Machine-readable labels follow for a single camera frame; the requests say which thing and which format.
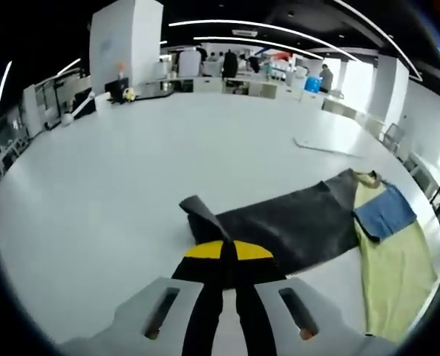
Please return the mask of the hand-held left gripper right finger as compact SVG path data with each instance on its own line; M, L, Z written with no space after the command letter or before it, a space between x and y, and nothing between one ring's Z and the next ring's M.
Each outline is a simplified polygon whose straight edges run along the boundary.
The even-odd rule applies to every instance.
M339 311L298 279L288 279L272 253L229 241L226 259L249 355L342 355Z

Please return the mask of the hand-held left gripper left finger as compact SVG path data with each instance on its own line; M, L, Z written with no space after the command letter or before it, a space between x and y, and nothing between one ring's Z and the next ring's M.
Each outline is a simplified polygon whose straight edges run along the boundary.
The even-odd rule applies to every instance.
M159 277L119 306L93 337L102 355L211 355L228 280L228 244L188 250L172 277Z

